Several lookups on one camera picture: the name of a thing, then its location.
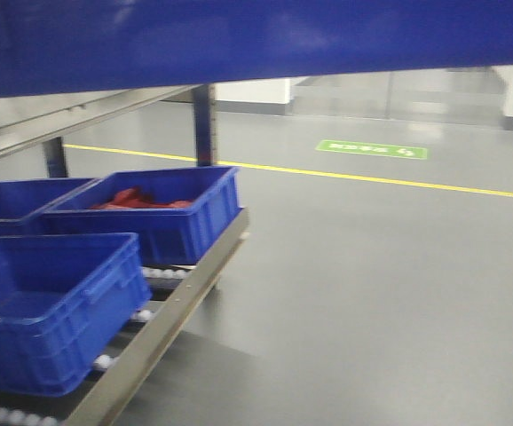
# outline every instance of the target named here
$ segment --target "blue plastic crate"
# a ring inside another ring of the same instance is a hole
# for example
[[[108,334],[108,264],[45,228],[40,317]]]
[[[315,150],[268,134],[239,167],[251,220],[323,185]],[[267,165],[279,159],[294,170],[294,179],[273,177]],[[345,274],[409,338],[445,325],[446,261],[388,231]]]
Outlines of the blue plastic crate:
[[[0,238],[0,391],[70,392],[149,297],[136,234]]]
[[[42,212],[92,181],[60,178],[0,182],[0,236],[43,233],[38,220]]]
[[[219,166],[119,172],[67,197],[43,219],[49,233],[137,233],[143,264],[196,264],[241,210],[236,173]],[[184,209],[88,209],[133,186],[158,202],[194,202]]]

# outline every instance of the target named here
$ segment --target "blue overhead beam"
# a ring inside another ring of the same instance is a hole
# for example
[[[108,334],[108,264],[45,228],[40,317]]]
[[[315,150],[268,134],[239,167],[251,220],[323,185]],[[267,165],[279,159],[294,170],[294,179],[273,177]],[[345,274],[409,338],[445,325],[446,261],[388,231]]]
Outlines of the blue overhead beam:
[[[0,97],[513,64],[513,0],[0,0]]]

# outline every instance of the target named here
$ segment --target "yellow line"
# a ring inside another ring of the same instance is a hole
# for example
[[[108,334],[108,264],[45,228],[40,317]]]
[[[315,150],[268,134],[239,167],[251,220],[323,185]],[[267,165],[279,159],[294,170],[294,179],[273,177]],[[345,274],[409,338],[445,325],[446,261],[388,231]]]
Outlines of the yellow line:
[[[99,151],[102,153],[141,155],[144,157],[163,158],[163,159],[167,159],[167,160],[180,160],[180,161],[184,161],[184,162],[195,162],[195,158],[185,157],[182,155],[145,153],[142,151],[131,151],[129,149],[103,148],[103,147],[99,147],[99,146],[84,146],[84,145],[73,145],[73,144],[65,144],[64,147],[74,148],[74,149],[83,149],[83,150],[88,150],[88,151]],[[244,167],[246,169],[282,171],[285,173],[296,173],[296,174],[308,175],[308,176],[320,176],[323,178],[350,179],[350,180],[359,180],[359,181],[363,181],[363,182],[376,182],[379,184],[415,186],[415,187],[419,187],[419,188],[431,188],[431,189],[441,189],[441,190],[445,190],[445,191],[456,191],[459,193],[481,193],[483,195],[496,195],[499,197],[513,198],[513,193],[511,193],[511,192],[496,191],[493,189],[480,189],[480,188],[471,188],[471,187],[467,187],[467,186],[430,184],[427,182],[414,182],[414,181],[410,181],[410,180],[388,179],[386,177],[348,175],[345,173],[332,173],[330,171],[291,169],[288,167],[267,166],[264,164],[251,164],[248,162],[223,162],[223,161],[220,161],[218,163],[221,165],[225,165],[225,166]]]

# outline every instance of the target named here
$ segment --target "red cloth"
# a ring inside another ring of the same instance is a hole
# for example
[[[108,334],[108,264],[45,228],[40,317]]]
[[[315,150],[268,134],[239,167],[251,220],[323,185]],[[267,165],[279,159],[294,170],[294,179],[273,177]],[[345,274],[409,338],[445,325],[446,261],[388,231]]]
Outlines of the red cloth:
[[[176,200],[169,203],[155,202],[150,193],[142,193],[138,186],[116,193],[113,199],[104,204],[95,204],[90,209],[183,209],[192,205],[192,201]]]

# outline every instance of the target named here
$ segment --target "gray epoxy floor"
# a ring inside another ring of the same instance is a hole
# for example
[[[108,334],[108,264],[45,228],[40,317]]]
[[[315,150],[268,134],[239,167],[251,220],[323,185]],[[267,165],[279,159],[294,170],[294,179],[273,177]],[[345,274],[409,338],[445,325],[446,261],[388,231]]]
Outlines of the gray epoxy floor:
[[[220,114],[224,160],[513,191],[513,133]],[[192,155],[186,105],[81,145]],[[321,153],[322,138],[428,161]],[[68,150],[74,176],[186,162]],[[116,425],[513,425],[513,199],[244,169],[251,236]]]

